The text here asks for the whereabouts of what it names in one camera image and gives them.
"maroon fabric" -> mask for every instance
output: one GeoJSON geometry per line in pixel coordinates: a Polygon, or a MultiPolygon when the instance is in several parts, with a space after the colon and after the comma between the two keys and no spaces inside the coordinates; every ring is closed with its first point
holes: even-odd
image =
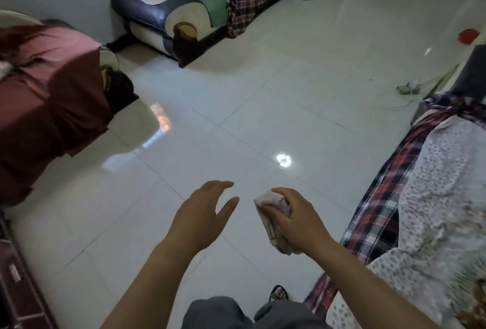
{"type": "Polygon", "coordinates": [[[54,158],[77,154],[113,118],[103,93],[100,44],[63,27],[0,29],[0,205],[14,205],[54,158]]]}

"sofa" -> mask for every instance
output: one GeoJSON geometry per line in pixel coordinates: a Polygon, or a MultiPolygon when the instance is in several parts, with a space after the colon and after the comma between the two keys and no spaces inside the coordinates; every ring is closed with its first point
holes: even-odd
{"type": "MultiPolygon", "coordinates": [[[[257,15],[279,0],[266,0],[257,15]]],[[[131,42],[141,41],[185,67],[228,37],[226,0],[111,0],[131,42]]]]}

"white tile floor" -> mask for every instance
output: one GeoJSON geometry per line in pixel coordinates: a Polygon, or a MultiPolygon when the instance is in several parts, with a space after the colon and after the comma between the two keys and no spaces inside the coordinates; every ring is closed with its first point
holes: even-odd
{"type": "Polygon", "coordinates": [[[61,328],[99,326],[182,200],[210,179],[235,181],[223,198],[241,202],[191,264],[170,327],[195,298],[231,295],[248,315],[276,283],[304,299],[319,267],[270,246],[252,199],[293,187],[340,239],[415,110],[395,86],[450,69],[464,50],[456,34],[482,27],[485,4],[283,0],[184,70],[141,45],[124,50],[141,100],[10,210],[61,328]]]}

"rag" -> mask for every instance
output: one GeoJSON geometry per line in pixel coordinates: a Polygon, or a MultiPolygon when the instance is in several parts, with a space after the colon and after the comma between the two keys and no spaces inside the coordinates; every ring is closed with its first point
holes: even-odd
{"type": "Polygon", "coordinates": [[[272,246],[274,246],[278,251],[286,255],[291,255],[292,253],[300,254],[301,252],[296,251],[294,247],[289,243],[289,241],[283,236],[280,227],[277,226],[273,222],[273,220],[266,216],[261,210],[262,206],[270,205],[280,210],[285,216],[290,217],[290,214],[292,213],[292,208],[290,207],[285,197],[280,193],[267,191],[263,195],[257,197],[254,202],[255,206],[257,207],[258,215],[260,216],[260,219],[264,224],[264,227],[268,234],[268,239],[270,240],[272,246]]]}

